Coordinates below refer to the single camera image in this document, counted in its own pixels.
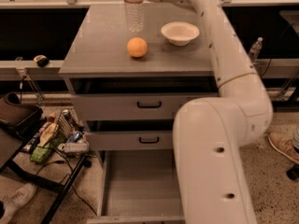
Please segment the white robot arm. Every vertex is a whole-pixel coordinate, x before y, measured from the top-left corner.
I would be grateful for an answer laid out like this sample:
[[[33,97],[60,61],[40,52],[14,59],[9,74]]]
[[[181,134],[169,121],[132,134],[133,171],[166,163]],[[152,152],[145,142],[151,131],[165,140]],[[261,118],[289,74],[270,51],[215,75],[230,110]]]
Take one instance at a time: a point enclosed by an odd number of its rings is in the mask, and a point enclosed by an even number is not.
[[[216,97],[189,101],[175,117],[173,149],[185,223],[257,224],[239,149],[268,129],[271,101],[220,1],[182,1],[202,21],[219,90]]]

